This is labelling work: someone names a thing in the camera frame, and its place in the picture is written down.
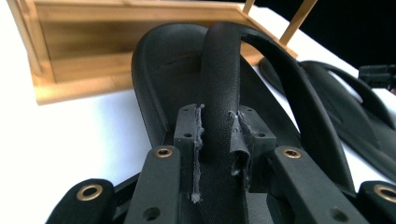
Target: wooden crate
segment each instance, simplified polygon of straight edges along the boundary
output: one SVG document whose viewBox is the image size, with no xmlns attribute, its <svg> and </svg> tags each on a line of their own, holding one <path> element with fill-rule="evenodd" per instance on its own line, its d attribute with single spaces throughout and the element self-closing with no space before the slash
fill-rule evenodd
<svg viewBox="0 0 396 224">
<path fill-rule="evenodd" d="M 28 52 L 40 105 L 132 88 L 134 48 L 143 34 L 160 24 L 183 21 L 210 26 L 233 21 L 278 41 L 248 16 L 251 0 L 244 10 L 237 4 L 214 2 L 8 0 L 8 4 Z M 285 35 L 290 39 L 293 33 Z M 287 41 L 281 45 L 296 56 L 286 47 Z M 251 64 L 262 57 L 248 45 L 242 46 L 242 54 Z"/>
</svg>

